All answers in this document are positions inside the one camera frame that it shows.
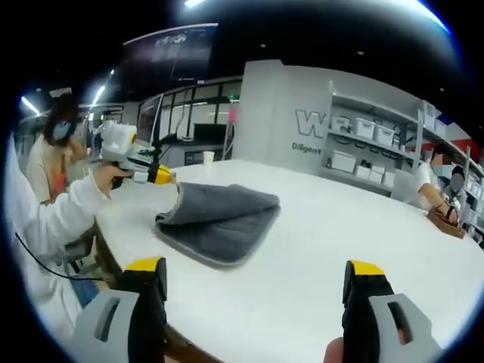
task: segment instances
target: cup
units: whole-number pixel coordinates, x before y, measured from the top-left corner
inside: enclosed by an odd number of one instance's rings
[[[214,156],[215,156],[215,153],[213,151],[204,151],[203,152],[203,164],[204,165],[212,165]]]

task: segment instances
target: folded cloth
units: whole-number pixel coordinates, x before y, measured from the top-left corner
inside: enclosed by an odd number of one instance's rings
[[[255,251],[279,211],[279,198],[241,185],[178,183],[178,201],[156,217],[156,233],[209,265],[230,266]]]

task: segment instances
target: black handle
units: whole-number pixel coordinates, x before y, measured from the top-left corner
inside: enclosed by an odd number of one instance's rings
[[[124,178],[122,176],[115,176],[113,178],[113,187],[111,188],[111,190],[119,188],[123,184],[123,179]]]
[[[119,163],[117,161],[113,162],[113,165],[119,168]],[[113,178],[113,187],[111,188],[111,190],[113,191],[114,189],[119,188],[123,184],[123,179],[124,177],[122,176],[115,176]]]

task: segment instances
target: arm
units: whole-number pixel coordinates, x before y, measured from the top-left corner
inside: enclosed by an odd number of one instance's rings
[[[420,187],[419,194],[424,195],[431,206],[437,208],[444,215],[447,214],[449,205],[440,196],[440,193],[433,185],[425,183]]]
[[[29,182],[17,173],[16,186],[26,242],[33,253],[51,255],[92,227],[95,213],[107,202],[92,174],[71,185],[55,203],[39,204]]]
[[[29,155],[29,162],[26,168],[26,177],[32,187],[37,200],[40,203],[52,203],[54,198],[51,198],[51,192],[48,185],[47,173],[44,166],[35,160],[35,156]]]
[[[427,199],[429,204],[438,209],[444,216],[447,216],[447,212],[450,206],[440,196],[440,192],[436,189],[431,182],[430,177],[431,169],[429,164],[422,164],[418,167],[415,173],[415,181],[417,183],[417,192]],[[450,215],[450,222],[457,220],[457,213]]]
[[[89,229],[95,213],[108,201],[107,196],[116,176],[127,177],[115,166],[102,166],[83,180],[75,181],[69,193],[59,195],[55,203],[40,205],[26,177],[18,166],[13,138],[7,152],[8,205],[13,207],[13,225],[23,231],[29,248],[35,254],[51,255],[59,247],[79,238]]]
[[[70,161],[75,163],[79,160],[84,160],[88,156],[87,147],[77,140],[75,135],[72,135],[69,139],[69,148],[73,152]]]

